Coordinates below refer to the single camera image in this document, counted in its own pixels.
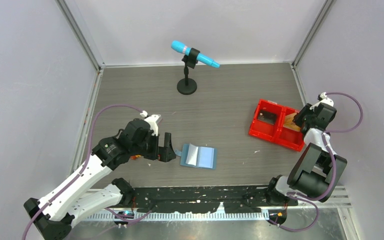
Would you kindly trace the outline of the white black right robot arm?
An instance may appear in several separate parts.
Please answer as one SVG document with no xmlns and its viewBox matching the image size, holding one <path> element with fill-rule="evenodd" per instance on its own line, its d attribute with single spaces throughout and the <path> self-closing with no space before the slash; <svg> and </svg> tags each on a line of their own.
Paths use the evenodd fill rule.
<svg viewBox="0 0 384 240">
<path fill-rule="evenodd" d="M 269 205 L 289 202 L 289 196 L 298 195 L 310 201 L 326 202 L 347 166 L 347 160 L 338 155 L 326 132 L 337 113 L 332 100 L 306 104 L 291 122 L 303 134 L 306 149 L 289 176 L 273 177 L 265 192 Z"/>
</svg>

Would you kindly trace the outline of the orange VIP credit card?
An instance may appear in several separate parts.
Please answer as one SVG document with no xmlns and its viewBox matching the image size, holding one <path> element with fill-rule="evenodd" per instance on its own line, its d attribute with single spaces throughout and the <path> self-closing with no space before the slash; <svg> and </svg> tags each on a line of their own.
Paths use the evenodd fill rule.
<svg viewBox="0 0 384 240">
<path fill-rule="evenodd" d="M 289 130 L 292 130 L 292 131 L 295 131 L 295 132 L 300 132 L 301 131 L 301 127 L 296 125 L 294 122 L 285 122 L 283 124 L 283 127 L 284 128 L 287 128 Z"/>
</svg>

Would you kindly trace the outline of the black credit card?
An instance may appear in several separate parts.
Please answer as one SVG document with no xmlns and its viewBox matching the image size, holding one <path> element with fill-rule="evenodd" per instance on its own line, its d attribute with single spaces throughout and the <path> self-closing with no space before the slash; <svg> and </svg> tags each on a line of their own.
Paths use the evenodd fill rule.
<svg viewBox="0 0 384 240">
<path fill-rule="evenodd" d="M 277 118 L 277 114 L 266 110 L 261 110 L 257 115 L 257 120 L 269 125 L 274 125 L 277 121 Z"/>
</svg>

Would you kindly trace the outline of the blue card holder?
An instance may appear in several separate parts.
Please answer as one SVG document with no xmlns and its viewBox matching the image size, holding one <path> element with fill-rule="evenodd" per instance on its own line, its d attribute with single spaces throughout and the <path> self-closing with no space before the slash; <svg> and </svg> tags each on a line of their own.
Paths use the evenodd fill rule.
<svg viewBox="0 0 384 240">
<path fill-rule="evenodd" d="M 180 157 L 180 165 L 183 167 L 216 169 L 218 155 L 216 148 L 186 143 L 182 146 L 182 150 L 175 149 L 174 153 Z"/>
</svg>

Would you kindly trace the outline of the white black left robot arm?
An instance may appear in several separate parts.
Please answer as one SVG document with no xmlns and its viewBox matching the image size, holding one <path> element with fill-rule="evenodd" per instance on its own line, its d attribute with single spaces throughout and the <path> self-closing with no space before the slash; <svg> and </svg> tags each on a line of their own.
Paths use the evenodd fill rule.
<svg viewBox="0 0 384 240">
<path fill-rule="evenodd" d="M 45 240 L 63 240 L 79 222 L 99 210 L 133 203 L 135 190 L 123 178 L 114 179 L 96 193 L 86 197 L 83 194 L 133 156 L 161 162 L 175 159 L 171 133 L 165 133 L 164 145 L 159 146 L 161 119 L 161 115 L 152 114 L 130 121 L 115 136 L 100 140 L 88 160 L 58 187 L 40 199 L 29 198 L 24 203 L 33 225 Z"/>
</svg>

